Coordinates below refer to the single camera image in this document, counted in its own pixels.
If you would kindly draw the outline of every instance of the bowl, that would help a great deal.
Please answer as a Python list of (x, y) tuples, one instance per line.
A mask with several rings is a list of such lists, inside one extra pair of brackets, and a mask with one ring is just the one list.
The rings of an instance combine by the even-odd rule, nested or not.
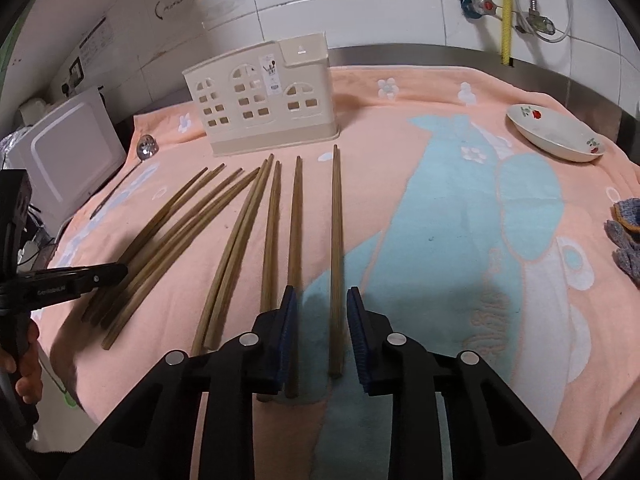
[(558, 158), (590, 162), (605, 152), (600, 136), (578, 119), (536, 105), (513, 105), (507, 117), (532, 144)]

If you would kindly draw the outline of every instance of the white sticker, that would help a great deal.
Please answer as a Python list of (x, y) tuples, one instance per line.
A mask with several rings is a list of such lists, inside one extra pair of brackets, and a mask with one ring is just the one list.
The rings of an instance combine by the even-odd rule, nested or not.
[(267, 89), (267, 95), (282, 94), (282, 86), (280, 86), (280, 76), (278, 75), (278, 67), (273, 54), (260, 56), (260, 67), (262, 69), (262, 79), (264, 87)]
[(94, 59), (111, 43), (113, 43), (113, 29), (105, 16), (80, 43), (82, 66), (87, 68), (91, 65)]

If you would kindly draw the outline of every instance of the metal ladle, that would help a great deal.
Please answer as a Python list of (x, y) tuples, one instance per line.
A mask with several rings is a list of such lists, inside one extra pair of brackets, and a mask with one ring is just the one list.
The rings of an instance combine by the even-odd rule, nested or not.
[(127, 171), (127, 174), (122, 177), (119, 183), (117, 183), (107, 194), (107, 196), (102, 199), (102, 202), (98, 204), (98, 207), (95, 208), (94, 212), (91, 213), (91, 216), (89, 216), (89, 220), (98, 214), (100, 209), (102, 209), (104, 205), (109, 201), (109, 199), (113, 196), (113, 193), (115, 193), (115, 191), (120, 187), (120, 184), (122, 184), (127, 179), (127, 177), (131, 173), (133, 173), (140, 164), (142, 164), (144, 160), (147, 160), (148, 158), (154, 156), (158, 152), (158, 149), (158, 143), (152, 136), (143, 135), (142, 137), (140, 137), (138, 145), (136, 146), (136, 155), (139, 158), (139, 162), (133, 168)]

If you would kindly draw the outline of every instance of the white appliance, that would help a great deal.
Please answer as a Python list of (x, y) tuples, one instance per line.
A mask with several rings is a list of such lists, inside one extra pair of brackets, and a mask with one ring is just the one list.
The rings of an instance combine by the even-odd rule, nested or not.
[(124, 163), (126, 153), (96, 88), (72, 97), (39, 120), (7, 153), (25, 169), (50, 236)]

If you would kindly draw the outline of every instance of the chopstick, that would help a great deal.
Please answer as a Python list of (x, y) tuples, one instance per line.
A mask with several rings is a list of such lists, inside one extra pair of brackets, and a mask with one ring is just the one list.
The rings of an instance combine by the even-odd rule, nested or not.
[(220, 197), (209, 204), (200, 215), (199, 218), (194, 218), (185, 226), (185, 228), (174, 237), (177, 238), (178, 243), (173, 244), (170, 251), (164, 251), (164, 258), (159, 262), (158, 266), (154, 268), (148, 279), (138, 288), (130, 301), (124, 307), (123, 311), (118, 315), (115, 322), (109, 329), (109, 332), (102, 341), (102, 348), (108, 350), (111, 348), (116, 338), (126, 325), (127, 321), (133, 316), (140, 304), (144, 301), (146, 296), (160, 281), (165, 272), (174, 264), (174, 262), (180, 257), (180, 255), (186, 250), (189, 245), (195, 240), (195, 238), (203, 231), (203, 229), (216, 217), (220, 212), (257, 176), (258, 170), (254, 170), (247, 176), (239, 180), (231, 188), (226, 190)]
[[(220, 171), (225, 167), (224, 164), (220, 164), (215, 170), (210, 173), (213, 176), (216, 176)], [(133, 241), (129, 244), (129, 246), (125, 249), (125, 251), (118, 258), (118, 263), (129, 265), (130, 261), (133, 259), (136, 254), (145, 246), (145, 244), (151, 240), (151, 238), (161, 229), (161, 227), (168, 221), (170, 215), (172, 214), (173, 206), (180, 200), (180, 197), (184, 195), (185, 192), (196, 182), (205, 171), (209, 168), (203, 168), (200, 170), (190, 181), (188, 181), (184, 186), (182, 186), (158, 211), (153, 218), (147, 222), (147, 224), (143, 227), (142, 231), (140, 231)], [(109, 289), (99, 288), (96, 290), (95, 294), (88, 300), (88, 304), (82, 313), (81, 320), (88, 321), (95, 312), (97, 306), (103, 301), (103, 299), (110, 293)]]
[(188, 221), (194, 218), (200, 212), (200, 210), (204, 206), (206, 206), (211, 199), (213, 199), (213, 197), (215, 197), (218, 193), (225, 189), (225, 187), (228, 186), (228, 184), (230, 184), (241, 172), (242, 168), (235, 170), (213, 190), (209, 191), (201, 200), (198, 201), (196, 205), (191, 207), (191, 209), (189, 209), (189, 211), (187, 211), (175, 223), (175, 225), (173, 225), (162, 236), (157, 244), (146, 245), (135, 256), (135, 258), (133, 258), (133, 260), (129, 263), (129, 273), (124, 278), (124, 280), (122, 280), (117, 286), (112, 287), (100, 302), (100, 306), (95, 308), (95, 312), (91, 318), (92, 325), (95, 326), (100, 322), (104, 328), (108, 328), (108, 326), (113, 321), (113, 318), (117, 315), (116, 309), (118, 305), (118, 299), (124, 293), (124, 291), (132, 290), (148, 277), (150, 273), (149, 269), (146, 270), (146, 274), (144, 274), (143, 269), (145, 269), (145, 267), (147, 266), (152, 266), (153, 264), (158, 263), (162, 259), (162, 257), (164, 257), (164, 254), (166, 254), (166, 252), (170, 250), (170, 248), (168, 248), (168, 244), (171, 243), (171, 240), (172, 238), (174, 238), (175, 234), (178, 233)]
[[(293, 177), (291, 195), (291, 224), (289, 227), (289, 259), (287, 284), (296, 291), (298, 301), (302, 299), (302, 158), (296, 158), (296, 171)], [(298, 396), (298, 338), (295, 336), (291, 347), (289, 372), (284, 386), (288, 399)]]
[[(258, 171), (258, 179), (263, 172), (263, 168), (267, 164), (267, 159), (264, 159), (261, 167)], [(211, 282), (211, 286), (209, 287), (209, 292), (207, 293), (207, 298), (204, 303), (204, 307), (202, 309), (202, 313), (200, 314), (200, 320), (198, 322), (198, 326), (196, 327), (196, 333), (193, 337), (193, 343), (191, 344), (191, 356), (199, 355), (202, 352), (202, 347), (204, 345), (204, 338), (207, 333), (207, 328), (209, 327), (209, 320), (211, 318), (211, 312), (213, 310), (213, 304), (216, 301), (216, 296), (218, 294), (218, 290), (220, 289), (220, 283), (222, 282), (222, 278), (224, 276), (226, 266), (228, 265), (229, 257), (231, 256), (231, 251), (234, 248), (234, 243), (236, 241), (236, 237), (238, 236), (238, 231), (240, 230), (240, 225), (242, 224), (242, 219), (249, 209), (249, 204), (251, 202), (251, 197), (254, 195), (255, 189), (258, 185), (258, 180), (254, 181), (254, 184), (251, 186), (249, 193), (244, 199), (244, 203), (242, 204), (242, 208), (238, 213), (238, 218), (236, 218), (236, 223), (231, 229), (231, 233), (229, 234), (229, 238), (226, 241), (225, 250), (220, 257), (220, 262), (218, 264), (218, 268), (216, 269), (215, 276), (213, 281)]]
[(280, 216), (280, 180), (282, 165), (276, 161), (271, 181), (269, 196), (269, 212), (267, 216), (267, 232), (264, 237), (264, 259), (262, 261), (262, 295), (260, 297), (260, 312), (268, 312), (276, 308), (274, 290), (278, 275), (278, 219)]
[(340, 150), (338, 145), (334, 144), (331, 202), (331, 311), (329, 320), (329, 375), (333, 378), (342, 375), (344, 365), (343, 259)]
[(238, 237), (234, 241), (233, 249), (226, 264), (225, 273), (220, 281), (220, 288), (216, 294), (216, 301), (213, 304), (209, 326), (207, 327), (207, 333), (204, 338), (204, 348), (208, 350), (216, 350), (220, 345), (222, 330), (226, 321), (226, 313), (228, 312), (229, 303), (231, 302), (231, 295), (233, 294), (236, 279), (240, 272), (240, 265), (244, 257), (247, 242), (249, 241), (249, 236), (251, 235), (251, 230), (254, 227), (255, 216), (258, 213), (258, 208), (262, 201), (262, 195), (267, 185), (272, 163), (273, 153), (269, 155), (267, 161), (263, 163), (260, 168), (261, 173), (256, 179), (250, 203), (242, 218), (238, 230)]

